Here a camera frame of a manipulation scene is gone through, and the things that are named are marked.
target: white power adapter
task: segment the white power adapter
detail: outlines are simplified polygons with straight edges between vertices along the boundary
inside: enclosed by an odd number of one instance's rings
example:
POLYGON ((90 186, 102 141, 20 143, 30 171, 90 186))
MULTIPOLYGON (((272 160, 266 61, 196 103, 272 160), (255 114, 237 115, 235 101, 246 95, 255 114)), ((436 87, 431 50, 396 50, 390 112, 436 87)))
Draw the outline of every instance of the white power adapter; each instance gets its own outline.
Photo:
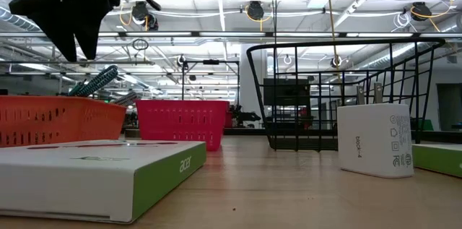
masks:
POLYGON ((341 169, 383 178, 414 175, 407 105, 343 106, 337 117, 341 169))

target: black wire basket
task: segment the black wire basket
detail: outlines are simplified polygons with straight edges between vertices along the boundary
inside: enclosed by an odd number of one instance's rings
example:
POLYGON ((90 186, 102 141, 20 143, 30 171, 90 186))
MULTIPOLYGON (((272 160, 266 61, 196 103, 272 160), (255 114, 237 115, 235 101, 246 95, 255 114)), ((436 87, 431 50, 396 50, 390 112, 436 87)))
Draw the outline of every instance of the black wire basket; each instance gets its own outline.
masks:
POLYGON ((279 43, 249 48, 247 56, 256 86, 263 127, 271 148, 296 151, 338 150, 337 108, 369 103, 408 104, 414 139, 416 143, 420 143, 419 134, 425 124, 435 49, 444 44, 445 40, 438 38, 402 38, 279 43), (300 48, 351 45, 388 45, 389 56, 363 65, 363 69, 299 71, 300 48), (393 51, 393 46, 403 45, 406 45, 408 52, 414 52, 398 61, 400 56, 403 57, 401 54, 404 50, 393 51), (277 57, 274 56, 273 77, 259 82, 252 52, 268 48, 274 49, 273 55, 278 55, 278 49, 293 48, 295 70, 279 71, 277 57), (419 67, 422 62, 428 64, 419 67), (411 87, 411 92, 405 90, 405 86, 411 87))

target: cardboard box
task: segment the cardboard box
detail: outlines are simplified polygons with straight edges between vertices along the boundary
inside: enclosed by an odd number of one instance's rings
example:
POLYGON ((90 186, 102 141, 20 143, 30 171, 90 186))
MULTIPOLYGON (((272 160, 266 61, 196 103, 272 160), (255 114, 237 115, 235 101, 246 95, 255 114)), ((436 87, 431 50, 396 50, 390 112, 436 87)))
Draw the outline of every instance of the cardboard box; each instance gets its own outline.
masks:
POLYGON ((205 160, 204 142, 100 140, 0 149, 0 215, 130 223, 205 160))
POLYGON ((414 175, 407 105, 339 107, 338 130, 341 169, 383 178, 414 175))
POLYGON ((462 178, 461 144, 414 144, 414 166, 462 178))

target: wooden table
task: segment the wooden table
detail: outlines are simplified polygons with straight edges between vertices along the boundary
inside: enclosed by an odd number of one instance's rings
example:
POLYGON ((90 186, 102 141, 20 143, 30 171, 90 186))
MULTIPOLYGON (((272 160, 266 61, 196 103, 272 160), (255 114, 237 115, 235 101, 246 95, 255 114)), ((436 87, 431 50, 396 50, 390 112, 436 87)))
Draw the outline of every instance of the wooden table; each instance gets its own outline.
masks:
POLYGON ((0 217, 0 228, 461 229, 461 210, 460 178, 419 169, 375 178, 339 170, 337 152, 275 152, 265 137, 225 137, 133 225, 0 217))

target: green stripe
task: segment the green stripe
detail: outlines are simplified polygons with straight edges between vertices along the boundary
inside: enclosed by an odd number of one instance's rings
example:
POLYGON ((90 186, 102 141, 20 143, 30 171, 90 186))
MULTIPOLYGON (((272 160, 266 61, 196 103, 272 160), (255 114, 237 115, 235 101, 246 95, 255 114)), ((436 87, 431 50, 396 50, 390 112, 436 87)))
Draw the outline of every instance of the green stripe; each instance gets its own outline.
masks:
POLYGON ((157 161, 135 172, 132 220, 140 217, 169 191, 199 169, 206 160, 205 143, 157 161), (191 157, 190 166, 182 173, 180 163, 191 157))
POLYGON ((413 146, 414 166, 462 177, 462 151, 413 146))

